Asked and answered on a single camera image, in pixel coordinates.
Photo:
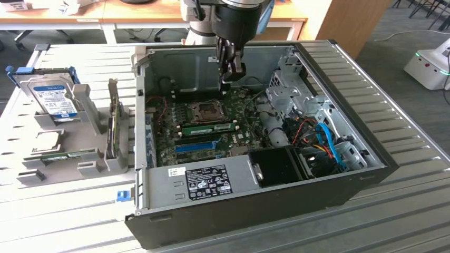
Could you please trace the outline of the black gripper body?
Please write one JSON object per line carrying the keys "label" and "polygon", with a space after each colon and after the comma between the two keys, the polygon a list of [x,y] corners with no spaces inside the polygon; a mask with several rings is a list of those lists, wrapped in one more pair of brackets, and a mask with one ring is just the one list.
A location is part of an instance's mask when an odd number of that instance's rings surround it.
{"label": "black gripper body", "polygon": [[216,6],[213,32],[242,49],[257,35],[261,13],[262,1],[222,1]]}

